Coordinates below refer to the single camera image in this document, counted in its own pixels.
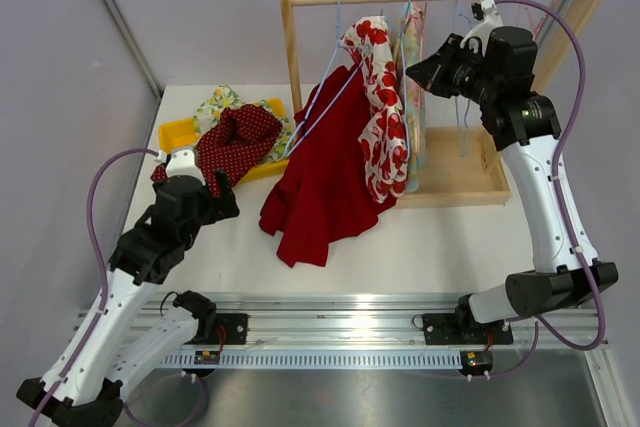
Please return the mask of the dark red dotted skirt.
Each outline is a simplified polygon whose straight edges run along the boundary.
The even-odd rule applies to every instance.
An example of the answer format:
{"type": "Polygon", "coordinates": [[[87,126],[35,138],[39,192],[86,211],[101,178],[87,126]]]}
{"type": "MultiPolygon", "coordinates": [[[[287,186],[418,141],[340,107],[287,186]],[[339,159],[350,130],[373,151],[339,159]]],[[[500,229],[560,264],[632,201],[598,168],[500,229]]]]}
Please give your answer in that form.
{"type": "Polygon", "coordinates": [[[198,167],[214,196],[220,194],[215,172],[222,170],[235,186],[271,151],[282,131],[280,120],[264,107],[245,104],[225,108],[219,122],[196,144],[198,167]]]}

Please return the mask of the lemon print skirt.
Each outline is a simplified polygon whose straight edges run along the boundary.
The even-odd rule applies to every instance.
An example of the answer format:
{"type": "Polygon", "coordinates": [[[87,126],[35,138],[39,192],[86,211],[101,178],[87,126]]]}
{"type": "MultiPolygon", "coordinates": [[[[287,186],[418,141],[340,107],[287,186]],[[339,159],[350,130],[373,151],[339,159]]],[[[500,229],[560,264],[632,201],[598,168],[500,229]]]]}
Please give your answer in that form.
{"type": "MultiPolygon", "coordinates": [[[[213,94],[196,109],[192,118],[197,136],[200,137],[215,127],[224,109],[239,109],[245,104],[246,102],[228,84],[218,85],[213,94]]],[[[276,107],[275,101],[260,100],[255,102],[255,105],[270,112],[282,124],[282,129],[276,142],[260,164],[281,161],[284,159],[285,147],[293,131],[287,113],[283,107],[276,107]]]]}

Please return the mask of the plain red skirt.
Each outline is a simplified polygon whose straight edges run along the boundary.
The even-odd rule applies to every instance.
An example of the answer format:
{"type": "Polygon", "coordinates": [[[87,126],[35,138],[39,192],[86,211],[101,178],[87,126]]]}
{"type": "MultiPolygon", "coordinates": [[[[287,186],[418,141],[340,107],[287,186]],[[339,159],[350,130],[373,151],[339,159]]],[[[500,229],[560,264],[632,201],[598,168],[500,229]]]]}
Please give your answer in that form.
{"type": "Polygon", "coordinates": [[[259,227],[269,235],[280,231],[277,257],[296,263],[326,265],[329,244],[357,237],[378,223],[396,199],[374,201],[365,185],[364,155],[358,137],[369,121],[369,102],[362,76],[340,66],[323,86],[315,86],[306,109],[295,115],[316,128],[289,157],[283,177],[268,194],[259,227]]]}

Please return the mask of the pastel floral skirt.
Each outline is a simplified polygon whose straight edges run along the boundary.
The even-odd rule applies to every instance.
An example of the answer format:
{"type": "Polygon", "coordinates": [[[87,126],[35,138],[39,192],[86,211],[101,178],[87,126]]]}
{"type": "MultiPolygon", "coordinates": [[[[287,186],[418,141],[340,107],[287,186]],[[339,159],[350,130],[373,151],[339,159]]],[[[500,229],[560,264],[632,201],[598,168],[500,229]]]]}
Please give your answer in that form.
{"type": "MultiPolygon", "coordinates": [[[[393,56],[396,61],[396,73],[400,70],[400,60],[397,54],[397,32],[393,42],[393,56]]],[[[424,95],[421,87],[407,78],[407,94],[408,94],[408,115],[410,124],[410,140],[411,140],[411,158],[408,163],[408,174],[406,182],[406,192],[414,193],[420,186],[419,174],[424,167],[426,160],[426,140],[425,140],[425,107],[424,95]]]]}

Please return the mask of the white red poppy skirt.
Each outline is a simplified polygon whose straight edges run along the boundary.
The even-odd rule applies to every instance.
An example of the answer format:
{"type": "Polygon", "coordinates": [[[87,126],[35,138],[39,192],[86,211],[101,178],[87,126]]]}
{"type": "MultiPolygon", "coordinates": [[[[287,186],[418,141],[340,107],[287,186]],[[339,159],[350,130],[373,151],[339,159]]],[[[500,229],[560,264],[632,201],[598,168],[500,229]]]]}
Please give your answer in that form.
{"type": "Polygon", "coordinates": [[[360,67],[370,120],[358,138],[365,183],[374,201],[397,199],[407,181],[409,150],[391,34],[386,18],[363,17],[341,38],[360,67]]]}

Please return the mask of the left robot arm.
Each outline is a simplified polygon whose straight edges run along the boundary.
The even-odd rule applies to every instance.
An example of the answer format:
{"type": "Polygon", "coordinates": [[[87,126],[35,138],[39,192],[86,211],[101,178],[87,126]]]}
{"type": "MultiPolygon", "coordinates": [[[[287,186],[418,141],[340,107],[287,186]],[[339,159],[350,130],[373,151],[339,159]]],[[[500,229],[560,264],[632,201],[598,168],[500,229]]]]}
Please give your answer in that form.
{"type": "Polygon", "coordinates": [[[160,321],[125,351],[119,349],[140,310],[194,245],[200,229],[239,214],[226,173],[218,192],[176,175],[155,184],[155,201],[119,238],[107,284],[72,341],[41,377],[24,380],[16,397],[56,426],[112,426],[141,381],[185,343],[205,344],[218,333],[216,305],[184,291],[160,321]]]}

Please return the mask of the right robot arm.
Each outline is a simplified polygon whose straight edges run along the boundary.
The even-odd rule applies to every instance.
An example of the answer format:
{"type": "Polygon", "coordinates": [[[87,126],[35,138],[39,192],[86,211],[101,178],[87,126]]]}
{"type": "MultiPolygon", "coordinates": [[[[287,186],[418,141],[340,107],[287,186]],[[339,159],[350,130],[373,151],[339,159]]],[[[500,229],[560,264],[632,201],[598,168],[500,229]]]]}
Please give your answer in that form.
{"type": "Polygon", "coordinates": [[[485,40],[452,34],[406,70],[430,94],[479,105],[482,125],[516,182],[531,235],[532,270],[460,300],[453,327],[466,343],[478,342],[499,320],[596,301],[618,280],[616,265],[601,261],[581,230],[559,151],[555,107],[532,89],[537,52],[530,31],[503,26],[485,40]]]}

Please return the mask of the yellow plastic tray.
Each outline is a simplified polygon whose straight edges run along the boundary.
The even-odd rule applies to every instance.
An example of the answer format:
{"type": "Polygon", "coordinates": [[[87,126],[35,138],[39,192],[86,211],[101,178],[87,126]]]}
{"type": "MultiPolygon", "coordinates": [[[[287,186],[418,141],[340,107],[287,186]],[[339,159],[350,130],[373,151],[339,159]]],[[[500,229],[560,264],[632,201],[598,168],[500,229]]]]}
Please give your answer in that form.
{"type": "MultiPolygon", "coordinates": [[[[284,108],[284,105],[280,99],[272,98],[268,100],[275,101],[276,107],[284,108]]],[[[160,148],[166,152],[169,152],[170,150],[174,150],[179,147],[196,145],[203,135],[200,137],[197,136],[192,118],[187,118],[161,125],[158,130],[160,148]]],[[[241,179],[241,182],[249,182],[281,174],[285,170],[288,163],[285,157],[283,160],[274,163],[261,165],[260,162],[253,166],[244,175],[244,177],[241,179]]]]}

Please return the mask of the wooden clothes rack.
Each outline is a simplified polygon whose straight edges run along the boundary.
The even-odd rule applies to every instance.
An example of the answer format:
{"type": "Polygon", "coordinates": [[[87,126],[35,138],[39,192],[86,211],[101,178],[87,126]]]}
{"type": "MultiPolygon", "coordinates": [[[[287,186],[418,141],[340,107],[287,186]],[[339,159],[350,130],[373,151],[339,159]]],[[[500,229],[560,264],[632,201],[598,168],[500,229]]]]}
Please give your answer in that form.
{"type": "MultiPolygon", "coordinates": [[[[301,95],[294,9],[301,6],[335,5],[339,0],[279,1],[292,105],[294,111],[299,112],[304,102],[301,95]]],[[[365,4],[406,0],[341,1],[345,4],[365,4]]],[[[563,19],[575,34],[580,34],[602,1],[573,0],[563,19]]],[[[503,205],[510,198],[511,191],[501,164],[501,155],[487,133],[478,128],[471,130],[471,149],[466,157],[454,152],[457,135],[453,127],[429,127],[423,136],[426,138],[427,156],[425,167],[418,175],[419,186],[415,192],[403,195],[397,203],[399,208],[503,205]]]]}

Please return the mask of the aluminium mounting rail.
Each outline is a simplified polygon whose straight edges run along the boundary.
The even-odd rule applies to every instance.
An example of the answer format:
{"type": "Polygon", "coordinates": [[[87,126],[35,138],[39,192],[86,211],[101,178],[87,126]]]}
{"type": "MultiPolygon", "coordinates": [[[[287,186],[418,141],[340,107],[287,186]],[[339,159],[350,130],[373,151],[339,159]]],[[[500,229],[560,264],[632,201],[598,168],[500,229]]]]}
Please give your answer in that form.
{"type": "Polygon", "coordinates": [[[162,368],[459,369],[468,352],[557,349],[533,319],[464,335],[453,294],[250,295],[212,292],[224,342],[171,342],[162,368]]]}

